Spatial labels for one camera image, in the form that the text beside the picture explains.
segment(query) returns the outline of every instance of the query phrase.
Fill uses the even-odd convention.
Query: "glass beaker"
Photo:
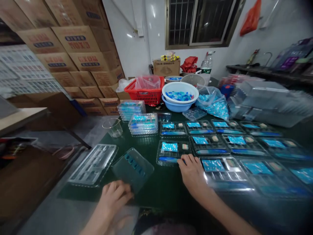
[[[121,120],[118,118],[110,118],[102,124],[102,127],[108,130],[112,138],[117,138],[123,134],[120,122]]]

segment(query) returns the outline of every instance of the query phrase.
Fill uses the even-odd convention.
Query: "human hand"
[[[114,216],[133,196],[130,185],[121,180],[105,185],[100,201],[81,235],[104,235],[109,227],[112,228]]]
[[[177,160],[177,163],[186,188],[202,206],[205,205],[208,197],[216,196],[214,190],[206,183],[205,173],[198,157],[193,157],[192,154],[184,154],[181,159]]]

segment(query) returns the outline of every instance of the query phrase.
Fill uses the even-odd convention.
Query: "window frame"
[[[194,9],[193,9],[193,13],[192,13],[192,22],[191,22],[191,29],[190,29],[190,38],[189,38],[189,44],[185,44],[185,45],[169,45],[169,35],[170,35],[170,17],[169,17],[169,9],[170,9],[170,0],[165,0],[166,4],[165,4],[165,50],[179,50],[179,49],[196,49],[196,48],[215,48],[215,47],[228,47],[232,36],[234,34],[234,31],[236,29],[239,17],[242,13],[242,9],[244,7],[244,4],[246,2],[246,0],[239,0],[239,6],[237,11],[235,12],[235,17],[233,22],[230,22],[230,18],[232,16],[232,14],[234,12],[232,12],[232,14],[229,14],[228,17],[228,24],[227,27],[224,29],[224,35],[227,31],[227,28],[231,25],[229,33],[227,38],[223,38],[222,41],[220,42],[194,42],[192,43],[192,38],[193,38],[193,31],[194,31],[194,25],[195,25],[195,19],[196,19],[196,15],[195,12],[197,11],[197,6],[198,6],[198,0],[194,0],[195,5],[194,5]]]

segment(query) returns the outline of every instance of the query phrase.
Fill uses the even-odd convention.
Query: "orange bag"
[[[250,33],[258,28],[261,12],[261,0],[257,0],[254,6],[249,10],[246,16],[246,21],[241,28],[240,36]]]

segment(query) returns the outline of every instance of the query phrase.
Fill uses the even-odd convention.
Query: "white wall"
[[[115,0],[121,4],[129,18],[133,18],[131,0]],[[116,47],[126,76],[136,76],[139,72],[147,72],[146,68],[154,59],[167,53],[165,50],[165,0],[139,0],[146,9],[144,32],[148,38],[139,38],[126,24],[111,0],[103,0]],[[272,26],[265,30],[256,30],[243,37],[239,36],[246,13],[254,5],[254,0],[246,0],[229,47],[175,50],[184,61],[188,56],[197,56],[200,66],[208,50],[216,51],[213,55],[214,66],[212,76],[220,79],[227,74],[226,65],[244,64],[255,49],[260,48],[255,62],[265,65],[272,52],[270,63],[279,52],[303,38],[313,36],[313,18],[306,0],[281,0],[280,10],[274,18]],[[261,16],[267,17],[276,0],[263,0]]]

